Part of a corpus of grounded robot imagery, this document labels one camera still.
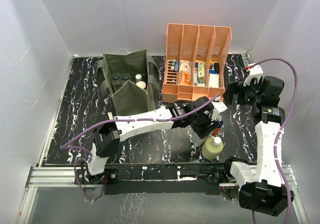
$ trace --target black marble table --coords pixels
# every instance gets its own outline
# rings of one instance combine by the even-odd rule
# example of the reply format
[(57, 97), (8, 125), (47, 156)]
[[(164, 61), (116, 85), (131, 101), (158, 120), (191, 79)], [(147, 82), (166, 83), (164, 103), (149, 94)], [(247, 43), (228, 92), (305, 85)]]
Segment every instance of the black marble table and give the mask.
[[(115, 113), (111, 96), (103, 99), (96, 85), (96, 66), (100, 57), (75, 58), (67, 82), (56, 121), (54, 134), (47, 156), (42, 165), (72, 165), (80, 157), (86, 157), (78, 150), (60, 150), (60, 146), (91, 125), (106, 119), (107, 112)], [(154, 56), (161, 64), (160, 86), (162, 87), (165, 57)], [(237, 81), (246, 76), (240, 54), (230, 54), (224, 69), (225, 87), (229, 81)], [(156, 105), (162, 106), (162, 94), (156, 97)], [(222, 138), (224, 149), (215, 162), (224, 162), (230, 156), (244, 158), (249, 162), (257, 160), (257, 137), (254, 119), (249, 106), (234, 103), (222, 114), (223, 127), (218, 136)], [(109, 158), (110, 163), (177, 163), (207, 161), (191, 139), (191, 127), (172, 130), (157, 130), (134, 136), (120, 143), (119, 153)], [(82, 137), (74, 145), (92, 148), (91, 134)]]

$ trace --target marble pattern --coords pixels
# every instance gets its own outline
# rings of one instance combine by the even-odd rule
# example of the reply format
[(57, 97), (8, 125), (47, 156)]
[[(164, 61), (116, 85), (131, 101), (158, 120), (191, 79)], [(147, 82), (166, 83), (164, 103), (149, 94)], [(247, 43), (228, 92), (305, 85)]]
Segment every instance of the marble pattern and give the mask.
[[(56, 121), (50, 148), (44, 165), (71, 165), (76, 159), (86, 157), (78, 150), (61, 151), (60, 146), (85, 130), (87, 127), (106, 119), (107, 112), (115, 113), (111, 96), (105, 99), (96, 85), (97, 57), (75, 58)], [(160, 68), (162, 87), (165, 57), (154, 56)], [(229, 81), (244, 79), (246, 73), (240, 54), (228, 55), (224, 69), (225, 87)], [(156, 105), (163, 106), (162, 94), (155, 98)], [(250, 162), (257, 160), (257, 138), (254, 119), (250, 116), (249, 106), (234, 104), (222, 114), (223, 127), (218, 133), (224, 149), (215, 162), (224, 162), (229, 156), (244, 158)], [(119, 153), (109, 158), (111, 163), (173, 163), (203, 162), (199, 148), (191, 140), (194, 132), (191, 127), (171, 130), (157, 130), (134, 136), (120, 143)], [(88, 134), (74, 145), (91, 150), (93, 138)]]

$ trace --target purple cable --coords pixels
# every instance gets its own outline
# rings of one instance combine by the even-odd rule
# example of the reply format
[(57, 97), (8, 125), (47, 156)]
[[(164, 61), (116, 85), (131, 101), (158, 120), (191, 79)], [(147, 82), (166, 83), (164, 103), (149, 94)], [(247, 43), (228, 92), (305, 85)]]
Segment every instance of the purple cable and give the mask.
[[(297, 72), (295, 71), (295, 68), (294, 66), (289, 63), (288, 61), (286, 61), (285, 59), (282, 59), (282, 58), (268, 58), (268, 59), (264, 59), (262, 61), (259, 61), (255, 64), (253, 64), (252, 66), (250, 66), (250, 68), (253, 68), (261, 63), (264, 63), (264, 62), (267, 62), (267, 61), (271, 61), (271, 60), (278, 60), (278, 61), (281, 61), (281, 62), (284, 62), (286, 63), (290, 68), (291, 70), (293, 71), (293, 75), (294, 75), (294, 94), (293, 94), (293, 97), (292, 97), (292, 102), (291, 102), (291, 105), (290, 105), (290, 109), (289, 109), (289, 112), (288, 112), (288, 115), (286, 117), (286, 119), (284, 120), (283, 124), (281, 125), (279, 131), (282, 131), (287, 122), (289, 121), (289, 118), (291, 117), (291, 114), (292, 114), (292, 111), (293, 111), (293, 108), (294, 108), (294, 105), (295, 105), (295, 101), (296, 101), (296, 97), (297, 97), (297, 91), (298, 91), (298, 75), (297, 75)], [(279, 136), (280, 136), (280, 132), (277, 132), (276, 136), (275, 136), (275, 140), (274, 140), (274, 144), (276, 145), (278, 143), (278, 140), (279, 140)], [(284, 220), (284, 224), (288, 224), (289, 223), (289, 220), (290, 220), (290, 216), (291, 216), (291, 207), (292, 207), (292, 204), (291, 204), (291, 193), (290, 193), (290, 186), (289, 186), (289, 183), (288, 183), (288, 180), (286, 179), (286, 176), (285, 176), (285, 173), (283, 172), (282, 170), (282, 167), (281, 167), (281, 164), (279, 163), (279, 160), (277, 160), (278, 158), (278, 154), (277, 154), (277, 147), (274, 146), (273, 148), (273, 154), (274, 154), (274, 158), (276, 159), (275, 160), (275, 164), (283, 178), (283, 181), (284, 181), (284, 185), (285, 185), (285, 189), (286, 189), (286, 193), (287, 193), (287, 202), (288, 202), (288, 209), (286, 211), (286, 215), (285, 215), (285, 220)], [(257, 224), (256, 223), (256, 217), (255, 217), (255, 212), (253, 211), (252, 212), (252, 219), (253, 219), (253, 223), (254, 224)]]
[[(214, 101), (217, 97), (219, 97), (220, 93), (218, 93), (216, 96), (214, 96), (213, 98), (211, 98), (209, 101), (207, 101), (206, 103), (204, 103), (203, 105), (201, 105), (200, 107), (194, 109), (193, 111), (189, 112), (189, 113), (185, 113), (181, 116), (178, 116), (178, 117), (174, 117), (174, 118), (167, 118), (167, 119), (156, 119), (154, 120), (153, 118), (138, 118), (137, 120), (135, 119), (112, 119), (112, 120), (105, 120), (105, 121), (102, 121), (102, 122), (99, 122), (97, 124), (94, 124), (92, 125), (91, 127), (85, 129), (82, 133), (78, 134), (77, 136), (75, 136), (74, 138), (72, 138), (70, 141), (68, 141), (66, 144), (62, 145), (60, 147), (60, 150), (64, 150), (64, 149), (79, 149), (79, 150), (84, 150), (86, 151), (87, 153), (89, 153), (89, 155), (91, 156), (92, 153), (90, 150), (86, 149), (86, 148), (82, 148), (82, 147), (75, 147), (75, 146), (70, 146), (74, 141), (80, 139), (80, 137), (82, 137), (83, 135), (85, 135), (86, 133), (90, 132), (91, 130), (103, 125), (103, 124), (106, 124), (106, 123), (115, 123), (115, 122), (135, 122), (135, 121), (157, 121), (157, 122), (168, 122), (168, 121), (176, 121), (176, 120), (180, 120), (180, 119), (183, 119), (195, 112), (198, 112), (199, 110), (203, 109), (204, 107), (206, 107), (208, 104), (210, 104), (212, 101)], [(77, 181), (77, 184), (78, 186), (80, 187), (82, 193), (85, 195), (85, 197), (87, 197), (90, 201), (93, 201), (93, 199), (91, 197), (89, 197), (89, 195), (84, 191), (84, 189), (82, 188), (80, 182), (79, 182), (79, 179), (78, 179), (78, 176), (77, 176), (77, 164), (78, 162), (82, 160), (82, 161), (85, 161), (85, 162), (88, 162), (86, 159), (84, 158), (80, 158), (78, 159), (75, 164), (74, 164), (74, 175), (75, 175), (75, 179)]]

